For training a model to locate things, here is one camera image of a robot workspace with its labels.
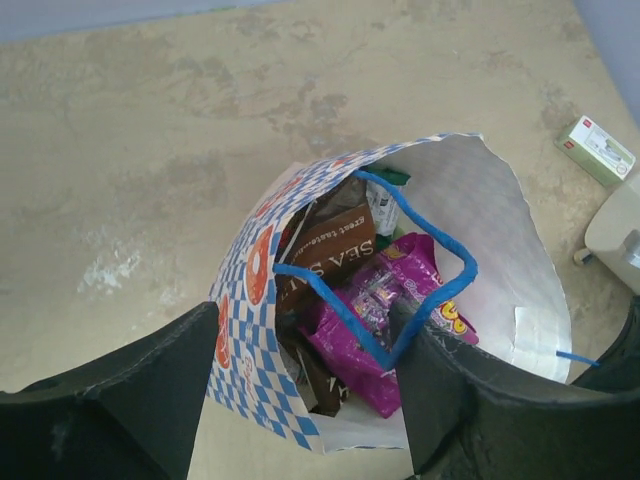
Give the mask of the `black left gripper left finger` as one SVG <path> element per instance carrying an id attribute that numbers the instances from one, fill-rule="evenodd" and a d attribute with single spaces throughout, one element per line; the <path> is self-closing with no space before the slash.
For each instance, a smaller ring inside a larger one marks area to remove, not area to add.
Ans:
<path id="1" fill-rule="evenodd" d="M 4 479 L 184 479 L 218 335 L 203 302 L 156 332 L 1 395 Z"/>

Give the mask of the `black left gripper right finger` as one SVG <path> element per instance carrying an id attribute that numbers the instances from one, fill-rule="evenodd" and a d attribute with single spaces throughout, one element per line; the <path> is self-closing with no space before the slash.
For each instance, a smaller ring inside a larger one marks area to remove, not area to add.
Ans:
<path id="1" fill-rule="evenodd" d="M 417 479 L 636 479 L 639 299 L 570 384 L 426 325 L 396 365 Z"/>

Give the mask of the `purple candy snack bag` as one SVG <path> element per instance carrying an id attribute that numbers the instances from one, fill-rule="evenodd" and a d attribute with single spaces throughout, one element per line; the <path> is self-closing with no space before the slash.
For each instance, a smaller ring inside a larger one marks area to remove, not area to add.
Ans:
<path id="1" fill-rule="evenodd" d="M 431 236 L 406 234 L 374 255 L 334 294 L 385 350 L 392 345 L 389 311 L 398 302 L 410 314 L 443 285 Z M 307 309 L 301 331 L 329 370 L 383 418 L 401 407 L 394 371 L 365 351 L 326 302 Z"/>

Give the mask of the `blue checkered paper bag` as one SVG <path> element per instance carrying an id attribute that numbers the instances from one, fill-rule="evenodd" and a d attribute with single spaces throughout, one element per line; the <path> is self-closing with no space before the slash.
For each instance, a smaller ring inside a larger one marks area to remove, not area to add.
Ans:
<path id="1" fill-rule="evenodd" d="M 286 371 L 275 330 L 275 285 L 259 302 L 246 297 L 249 252 L 265 228 L 278 240 L 285 223 L 314 195 L 359 167 L 381 162 L 406 172 L 409 204 L 463 244 L 479 266 L 461 296 L 480 346 L 507 363 L 562 384 L 570 370 L 571 320 L 555 267 L 509 165 L 478 134 L 442 134 L 414 142 L 295 163 L 269 187 L 221 262 L 210 297 L 228 312 L 230 354 L 215 363 L 208 396 L 247 420 L 319 453 L 405 449 L 400 414 L 377 417 L 349 401 L 335 417 L 309 413 Z"/>

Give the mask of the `brown sea salt chips bag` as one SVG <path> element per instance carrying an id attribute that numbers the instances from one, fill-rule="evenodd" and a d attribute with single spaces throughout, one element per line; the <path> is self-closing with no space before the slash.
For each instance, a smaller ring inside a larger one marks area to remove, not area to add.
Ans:
<path id="1" fill-rule="evenodd" d="M 285 227 L 275 261 L 311 271 L 334 287 L 375 251 L 376 229 L 366 196 L 366 181 L 349 177 L 313 199 Z M 304 280 L 278 274 L 276 333 L 301 371 L 296 382 L 310 412 L 334 417 L 349 390 L 303 335 L 314 330 L 313 308 L 320 297 Z"/>

